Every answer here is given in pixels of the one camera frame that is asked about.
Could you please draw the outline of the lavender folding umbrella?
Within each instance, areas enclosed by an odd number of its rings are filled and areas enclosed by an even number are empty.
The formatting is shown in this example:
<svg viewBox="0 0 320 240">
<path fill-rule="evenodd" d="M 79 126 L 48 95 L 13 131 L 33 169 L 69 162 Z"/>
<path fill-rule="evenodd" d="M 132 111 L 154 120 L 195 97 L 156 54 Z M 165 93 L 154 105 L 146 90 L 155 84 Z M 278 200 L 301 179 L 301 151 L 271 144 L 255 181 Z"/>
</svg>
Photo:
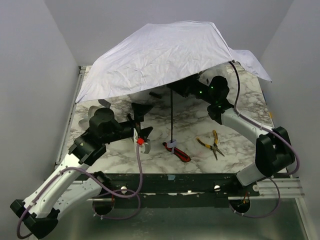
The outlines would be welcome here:
<svg viewBox="0 0 320 240">
<path fill-rule="evenodd" d="M 230 48 L 212 22 L 149 23 L 93 63 L 76 102 L 138 93 L 226 63 L 270 80 L 253 53 Z"/>
</svg>

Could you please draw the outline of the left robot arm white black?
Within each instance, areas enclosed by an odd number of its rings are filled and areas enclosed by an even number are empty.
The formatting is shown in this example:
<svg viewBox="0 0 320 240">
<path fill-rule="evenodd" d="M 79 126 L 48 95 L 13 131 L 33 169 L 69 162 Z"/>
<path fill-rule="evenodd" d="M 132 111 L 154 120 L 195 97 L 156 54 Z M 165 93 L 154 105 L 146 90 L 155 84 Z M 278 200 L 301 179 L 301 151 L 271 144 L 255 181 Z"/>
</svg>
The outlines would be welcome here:
<svg viewBox="0 0 320 240">
<path fill-rule="evenodd" d="M 14 200 L 10 208 L 18 216 L 17 237 L 21 240 L 21 225 L 24 224 L 37 239 L 46 237 L 57 226 L 63 212 L 79 201 L 97 197 L 101 190 L 112 196 L 129 199 L 138 197 L 143 177 L 136 191 L 129 195 L 121 190 L 111 190 L 108 184 L 87 172 L 107 151 L 106 145 L 131 138 L 138 155 L 140 148 L 150 151 L 148 136 L 152 127 L 141 128 L 144 116 L 153 108 L 150 104 L 131 103 L 133 115 L 118 122 L 109 107 L 91 106 L 86 119 L 88 127 L 77 137 L 62 162 L 47 180 L 30 196 Z"/>
</svg>

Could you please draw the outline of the pink zippered umbrella case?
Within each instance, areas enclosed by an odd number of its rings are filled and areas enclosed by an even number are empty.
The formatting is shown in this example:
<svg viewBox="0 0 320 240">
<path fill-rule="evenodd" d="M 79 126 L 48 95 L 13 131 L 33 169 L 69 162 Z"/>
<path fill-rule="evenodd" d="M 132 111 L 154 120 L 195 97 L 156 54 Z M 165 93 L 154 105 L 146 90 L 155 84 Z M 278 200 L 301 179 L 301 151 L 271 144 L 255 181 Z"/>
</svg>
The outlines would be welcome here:
<svg viewBox="0 0 320 240">
<path fill-rule="evenodd" d="M 99 99 L 98 100 L 98 103 L 105 107 L 105 108 L 110 108 L 111 106 L 111 103 L 108 102 L 107 100 L 105 99 Z M 100 109 L 101 107 L 99 106 L 91 106 L 89 109 L 88 109 L 88 113 L 87 113 L 87 117 L 85 117 L 84 119 L 81 119 L 79 122 L 78 122 L 78 125 L 79 127 L 82 129 L 82 130 L 86 130 L 88 127 L 89 127 L 89 120 L 91 117 L 94 116 L 95 112 Z"/>
</svg>

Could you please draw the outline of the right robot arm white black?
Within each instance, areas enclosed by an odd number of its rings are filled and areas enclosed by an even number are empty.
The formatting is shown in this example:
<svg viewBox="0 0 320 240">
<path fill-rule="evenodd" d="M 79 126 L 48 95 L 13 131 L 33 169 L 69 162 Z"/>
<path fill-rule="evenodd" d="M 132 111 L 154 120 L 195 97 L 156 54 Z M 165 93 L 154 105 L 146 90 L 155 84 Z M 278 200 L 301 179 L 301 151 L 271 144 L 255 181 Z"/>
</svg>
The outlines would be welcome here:
<svg viewBox="0 0 320 240">
<path fill-rule="evenodd" d="M 255 145 L 254 163 L 236 173 L 234 186 L 244 187 L 271 177 L 294 162 L 288 132 L 283 127 L 271 128 L 240 116 L 227 100 L 230 89 L 225 77 L 215 76 L 202 83 L 191 75 L 169 83 L 167 87 L 184 98 L 193 95 L 207 102 L 207 112 L 212 120 L 235 130 Z"/>
</svg>

